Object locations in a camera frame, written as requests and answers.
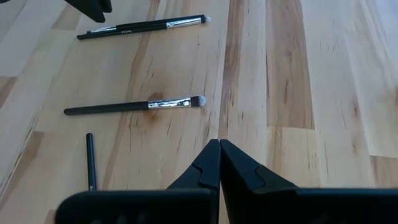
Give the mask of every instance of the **wood grain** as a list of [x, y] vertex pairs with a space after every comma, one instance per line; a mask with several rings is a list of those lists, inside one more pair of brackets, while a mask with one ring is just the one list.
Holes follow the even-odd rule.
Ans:
[[80, 16], [81, 12], [67, 4], [51, 28], [60, 30], [76, 30]]
[[267, 1], [268, 125], [313, 129], [300, 1]]
[[[378, 4], [388, 7], [392, 2]], [[342, 3], [341, 8], [369, 153], [398, 158], [398, 59], [397, 48], [391, 48], [398, 44], [398, 33], [387, 35], [382, 24], [398, 16], [378, 11], [372, 1]]]
[[300, 187], [319, 187], [314, 130], [268, 127], [266, 166]]
[[85, 138], [79, 135], [83, 131], [43, 133], [35, 158], [4, 198], [3, 223], [44, 223], [49, 210], [87, 189]]
[[16, 77], [0, 77], [0, 109], [17, 81]]
[[49, 210], [47, 216], [45, 217], [44, 224], [53, 224], [55, 223], [55, 210]]
[[73, 38], [73, 32], [46, 33], [0, 110], [0, 126], [8, 127], [0, 129], [0, 192], [34, 129], [52, 79], [58, 75]]
[[4, 195], [0, 200], [0, 209], [7, 202], [11, 192], [17, 186], [32, 161], [37, 157], [37, 151], [39, 150], [40, 142], [42, 141], [43, 135], [44, 134], [41, 132], [34, 131], [29, 136], [25, 149], [22, 153], [19, 154], [19, 158], [17, 160], [18, 166], [16, 166], [12, 174], [12, 178], [7, 183], [7, 189], [4, 191]]
[[21, 75], [36, 45], [44, 38], [65, 5], [64, 1], [52, 0], [26, 2], [0, 43], [0, 76]]
[[398, 159], [372, 156], [371, 161], [377, 187], [397, 188]]
[[321, 186], [372, 187], [361, 109], [339, 5], [303, 1]]
[[1, 4], [0, 43], [24, 8], [26, 1], [27, 0], [14, 0]]
[[266, 33], [252, 25], [265, 20], [265, 2], [231, 1], [228, 18], [218, 137], [265, 162]]

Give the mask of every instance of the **wooden table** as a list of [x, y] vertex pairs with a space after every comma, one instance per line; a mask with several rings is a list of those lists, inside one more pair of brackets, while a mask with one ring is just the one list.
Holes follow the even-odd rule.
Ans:
[[[117, 0], [96, 24], [62, 0], [0, 4], [0, 222], [51, 223], [87, 189], [164, 189], [213, 138], [299, 186], [398, 186], [395, 0]], [[79, 41], [106, 25], [209, 24]], [[205, 95], [204, 108], [65, 116]], [[226, 222], [221, 203], [220, 223]]]

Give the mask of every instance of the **silver ferrule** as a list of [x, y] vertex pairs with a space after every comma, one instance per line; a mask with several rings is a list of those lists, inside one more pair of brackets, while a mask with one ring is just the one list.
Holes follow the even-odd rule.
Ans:
[[191, 107], [191, 98], [177, 100], [154, 100], [148, 102], [149, 109]]
[[195, 24], [201, 24], [200, 17], [197, 17], [194, 19], [184, 19], [181, 21], [166, 22], [166, 26], [168, 29], [181, 27], [181, 26], [190, 26], [190, 25], [195, 25]]
[[115, 26], [110, 26], [110, 27], [102, 27], [96, 30], [91, 30], [90, 32], [102, 32], [102, 31], [109, 31], [109, 30], [116, 30]]

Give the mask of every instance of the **brush bristles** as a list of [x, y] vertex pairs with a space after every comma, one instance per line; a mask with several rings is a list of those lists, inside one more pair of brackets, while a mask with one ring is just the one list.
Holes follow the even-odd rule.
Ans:
[[193, 96], [191, 97], [191, 106], [202, 107], [206, 104], [206, 98], [204, 96]]

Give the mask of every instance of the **black brush handle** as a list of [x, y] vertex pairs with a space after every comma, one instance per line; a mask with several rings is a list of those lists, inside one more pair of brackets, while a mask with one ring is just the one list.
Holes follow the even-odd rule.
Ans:
[[81, 115], [95, 113], [112, 113], [123, 111], [148, 110], [148, 102], [116, 103], [111, 105], [83, 106], [78, 108], [68, 108], [63, 111], [66, 115]]
[[86, 146], [87, 146], [87, 171], [88, 171], [88, 190], [97, 189], [97, 179], [95, 171], [95, 155], [94, 155], [94, 140], [93, 134], [86, 134]]
[[90, 32], [87, 34], [77, 35], [77, 39], [84, 40], [84, 39], [92, 39], [97, 37], [107, 37], [112, 35], [134, 34], [138, 32], [155, 31], [161, 29], [167, 29], [166, 24], [157, 24], [147, 27], [133, 27], [131, 29], [117, 29], [117, 30], [109, 30], [102, 32]]
[[170, 19], [159, 19], [156, 21], [144, 21], [144, 22], [133, 22], [133, 23], [129, 23], [129, 24], [120, 24], [120, 25], [116, 25], [116, 28], [126, 29], [126, 28], [132, 28], [132, 27], [153, 26], [153, 25], [165, 24], [166, 22], [181, 21], [181, 20], [186, 20], [186, 19], [195, 19], [198, 17], [200, 17], [202, 23], [204, 23], [206, 21], [205, 15], [195, 15], [195, 16], [184, 16], [184, 17], [170, 18]]

